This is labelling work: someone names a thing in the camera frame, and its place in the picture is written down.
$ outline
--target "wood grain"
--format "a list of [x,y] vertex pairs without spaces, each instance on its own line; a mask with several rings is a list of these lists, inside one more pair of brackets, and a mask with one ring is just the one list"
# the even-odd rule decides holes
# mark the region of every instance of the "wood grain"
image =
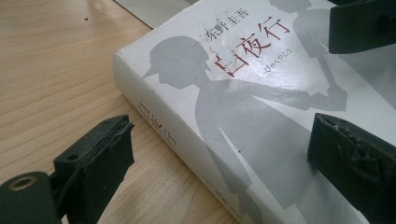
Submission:
[[100,223],[235,223],[117,89],[113,54],[149,31],[111,0],[0,1],[0,182],[53,171],[103,119],[128,114],[135,164]]

